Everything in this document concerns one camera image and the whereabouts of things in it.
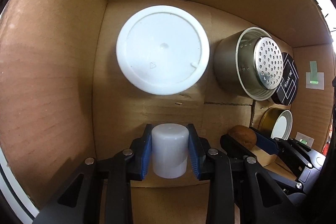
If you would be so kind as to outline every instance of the black round lid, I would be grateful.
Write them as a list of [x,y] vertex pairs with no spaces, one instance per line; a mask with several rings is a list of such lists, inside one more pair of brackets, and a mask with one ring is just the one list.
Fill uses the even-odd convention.
[[283,58],[283,74],[276,91],[271,96],[273,102],[278,105],[290,105],[296,96],[299,76],[293,57],[288,53],[282,53]]

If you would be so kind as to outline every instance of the silver screw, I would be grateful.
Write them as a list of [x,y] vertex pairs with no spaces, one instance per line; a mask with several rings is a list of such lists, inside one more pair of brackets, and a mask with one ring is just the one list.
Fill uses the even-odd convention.
[[247,157],[246,161],[249,163],[249,164],[255,164],[257,161],[254,157]]
[[296,183],[296,188],[302,189],[302,183],[301,182]]
[[95,159],[94,158],[87,158],[86,160],[85,160],[85,164],[87,164],[87,165],[91,165],[91,164],[93,164],[95,162]]
[[209,150],[208,150],[208,153],[210,154],[210,155],[217,155],[218,154],[218,150],[216,149],[216,148],[210,148]]
[[127,149],[125,149],[125,150],[123,151],[123,154],[124,154],[125,156],[130,156],[130,155],[133,154],[133,150],[127,148]]

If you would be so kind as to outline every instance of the translucent white bottle cap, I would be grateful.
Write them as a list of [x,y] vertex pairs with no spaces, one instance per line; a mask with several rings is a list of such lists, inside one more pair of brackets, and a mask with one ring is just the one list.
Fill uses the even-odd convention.
[[122,73],[137,88],[157,95],[182,92],[203,75],[209,41],[201,24],[172,6],[152,6],[122,27],[116,46]]
[[187,168],[189,131],[175,123],[164,123],[152,130],[153,171],[166,179],[178,178]]

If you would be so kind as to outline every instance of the brown round object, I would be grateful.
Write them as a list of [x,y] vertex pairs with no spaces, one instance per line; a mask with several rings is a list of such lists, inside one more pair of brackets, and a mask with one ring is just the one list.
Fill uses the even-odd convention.
[[251,150],[257,142],[254,131],[245,126],[234,126],[227,133],[248,150]]

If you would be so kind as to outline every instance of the white paper sticker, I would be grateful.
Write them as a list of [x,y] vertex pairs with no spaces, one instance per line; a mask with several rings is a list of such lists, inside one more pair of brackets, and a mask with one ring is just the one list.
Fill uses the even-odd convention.
[[300,132],[296,132],[296,137],[295,140],[302,142],[303,144],[309,146],[311,148],[311,146],[313,145],[314,139],[310,138]]
[[310,72],[306,72],[306,89],[324,90],[324,73],[317,73],[318,84],[310,83]]

